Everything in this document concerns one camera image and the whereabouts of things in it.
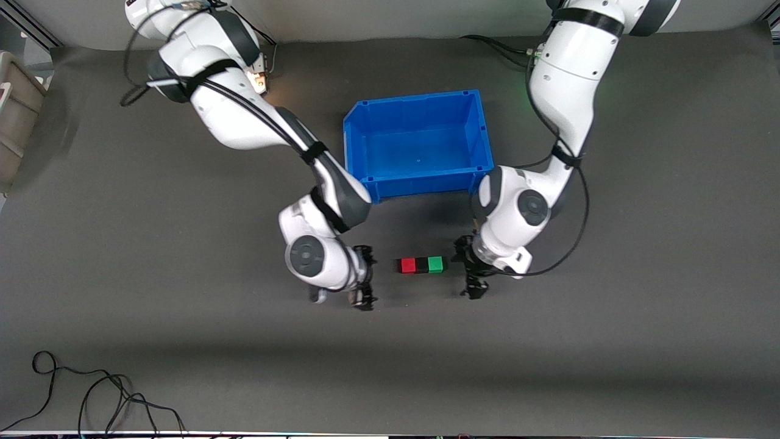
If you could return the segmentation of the dark grey table mat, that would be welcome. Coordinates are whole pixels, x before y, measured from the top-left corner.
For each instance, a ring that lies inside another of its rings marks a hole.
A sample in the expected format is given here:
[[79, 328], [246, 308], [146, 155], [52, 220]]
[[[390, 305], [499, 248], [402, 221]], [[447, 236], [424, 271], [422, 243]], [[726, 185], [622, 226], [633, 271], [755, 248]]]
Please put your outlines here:
[[55, 52], [0, 212], [0, 428], [47, 350], [124, 373], [190, 430], [780, 437], [780, 74], [765, 23], [622, 40], [597, 92], [587, 231], [552, 272], [460, 297], [468, 195], [396, 198], [373, 312], [309, 303], [277, 225], [313, 178], [187, 105], [119, 106], [122, 53]]

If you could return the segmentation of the blue plastic storage bin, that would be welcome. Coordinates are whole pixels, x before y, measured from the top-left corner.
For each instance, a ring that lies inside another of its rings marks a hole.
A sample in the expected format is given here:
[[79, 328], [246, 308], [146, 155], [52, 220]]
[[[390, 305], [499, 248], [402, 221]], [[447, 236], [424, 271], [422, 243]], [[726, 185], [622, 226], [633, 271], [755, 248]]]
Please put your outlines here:
[[374, 204], [474, 193], [495, 167], [476, 89], [362, 100], [342, 127], [346, 168]]

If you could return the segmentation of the beige plastic container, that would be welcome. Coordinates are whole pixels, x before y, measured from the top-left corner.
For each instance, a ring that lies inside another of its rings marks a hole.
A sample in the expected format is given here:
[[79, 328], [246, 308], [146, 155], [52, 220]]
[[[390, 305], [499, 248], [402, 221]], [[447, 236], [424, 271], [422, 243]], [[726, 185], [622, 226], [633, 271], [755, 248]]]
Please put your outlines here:
[[16, 180], [47, 89], [11, 52], [0, 51], [0, 195]]

